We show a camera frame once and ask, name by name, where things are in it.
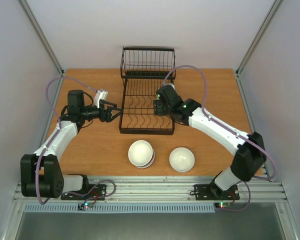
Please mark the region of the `orange bowl white inside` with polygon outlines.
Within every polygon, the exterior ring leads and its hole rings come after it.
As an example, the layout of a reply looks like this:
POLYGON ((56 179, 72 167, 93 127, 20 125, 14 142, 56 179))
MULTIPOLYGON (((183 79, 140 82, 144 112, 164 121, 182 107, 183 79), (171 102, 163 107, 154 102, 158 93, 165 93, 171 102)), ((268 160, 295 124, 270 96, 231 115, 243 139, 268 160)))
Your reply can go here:
POLYGON ((135 141, 128 149, 128 159, 136 168, 148 168, 155 161, 155 151, 145 140, 135 141))

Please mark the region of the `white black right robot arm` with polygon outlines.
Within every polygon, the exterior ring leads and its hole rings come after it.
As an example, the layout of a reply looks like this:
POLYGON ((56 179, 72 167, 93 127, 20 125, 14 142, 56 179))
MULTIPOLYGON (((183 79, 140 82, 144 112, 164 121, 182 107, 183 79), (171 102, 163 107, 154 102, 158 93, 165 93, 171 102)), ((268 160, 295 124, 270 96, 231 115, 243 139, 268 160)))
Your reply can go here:
POLYGON ((169 84, 159 88, 156 95, 164 113, 173 121, 205 133, 233 155, 231 165, 215 176, 209 184, 213 199, 224 197, 239 182, 250 181, 265 163, 265 146, 259 133, 248 134, 236 130, 210 114, 199 102, 191 98, 182 100, 169 84))

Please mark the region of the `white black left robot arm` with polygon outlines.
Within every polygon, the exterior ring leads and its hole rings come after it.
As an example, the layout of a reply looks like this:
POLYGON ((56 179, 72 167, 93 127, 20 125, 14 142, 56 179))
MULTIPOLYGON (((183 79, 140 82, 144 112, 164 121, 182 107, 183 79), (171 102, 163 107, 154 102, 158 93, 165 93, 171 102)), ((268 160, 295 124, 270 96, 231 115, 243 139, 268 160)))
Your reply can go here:
POLYGON ((60 167, 61 157, 72 139, 86 122, 95 119, 110 123, 123 110, 106 100, 108 92, 98 90, 92 103, 85 104, 86 92, 70 90, 67 105, 60 121, 44 144, 32 154, 25 154, 20 160, 21 193, 24 197, 59 198, 63 193, 73 192, 79 199, 86 199, 91 187, 84 182, 83 175, 64 176, 60 167))

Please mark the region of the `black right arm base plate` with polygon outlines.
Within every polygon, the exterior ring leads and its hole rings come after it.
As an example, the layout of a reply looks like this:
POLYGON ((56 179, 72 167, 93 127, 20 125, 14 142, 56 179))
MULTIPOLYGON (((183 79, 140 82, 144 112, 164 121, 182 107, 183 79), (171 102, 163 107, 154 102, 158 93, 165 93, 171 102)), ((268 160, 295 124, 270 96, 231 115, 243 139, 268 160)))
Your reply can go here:
POLYGON ((193 189, 197 201, 231 201, 239 200, 239 190, 237 185, 232 185, 228 190, 222 191, 212 184, 195 184, 193 189))

